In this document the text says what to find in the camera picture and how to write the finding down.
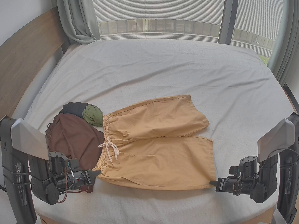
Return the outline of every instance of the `gray-green curtain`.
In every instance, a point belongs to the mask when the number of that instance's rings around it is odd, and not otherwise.
[[[57,0],[64,32],[71,42],[87,44],[100,39],[92,0]]]
[[[299,0],[284,0],[282,21],[279,28],[275,47],[268,61],[268,67],[279,81],[284,85],[286,75],[295,61],[299,52]]]

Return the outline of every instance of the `white bed sheet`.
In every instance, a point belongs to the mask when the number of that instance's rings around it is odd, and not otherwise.
[[[132,39],[73,45],[36,96],[25,120],[41,132],[68,102],[88,102],[108,114],[157,97],[191,94],[210,125],[216,175],[257,154],[257,140],[289,116],[284,91],[253,51],[199,41]],[[93,193],[68,194],[41,214],[63,223],[240,223],[274,206],[248,195],[131,189],[96,180]]]

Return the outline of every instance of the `brown shorts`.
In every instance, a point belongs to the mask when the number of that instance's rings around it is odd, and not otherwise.
[[[146,100],[103,116],[105,144],[93,170],[125,187],[190,190],[216,180],[209,125],[190,95]]]

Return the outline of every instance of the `white drawstring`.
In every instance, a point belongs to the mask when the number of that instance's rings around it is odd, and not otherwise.
[[[106,147],[107,154],[108,154],[108,158],[109,158],[110,162],[112,163],[112,165],[114,166],[114,164],[113,164],[113,162],[112,162],[112,158],[111,158],[111,156],[110,156],[110,154],[109,154],[109,149],[108,149],[108,148],[109,148],[110,146],[113,148],[113,150],[114,150],[114,157],[115,157],[115,159],[117,160],[117,155],[119,155],[118,147],[117,147],[114,143],[110,142],[110,141],[109,141],[109,138],[107,138],[107,141],[108,141],[108,143],[100,144],[98,147]]]

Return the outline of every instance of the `green grass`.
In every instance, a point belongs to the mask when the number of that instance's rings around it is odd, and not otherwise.
[[[268,63],[268,61],[269,61],[270,58],[266,57],[266,56],[260,56],[260,55],[259,55],[259,57],[265,63],[265,65],[267,65],[267,63]]]

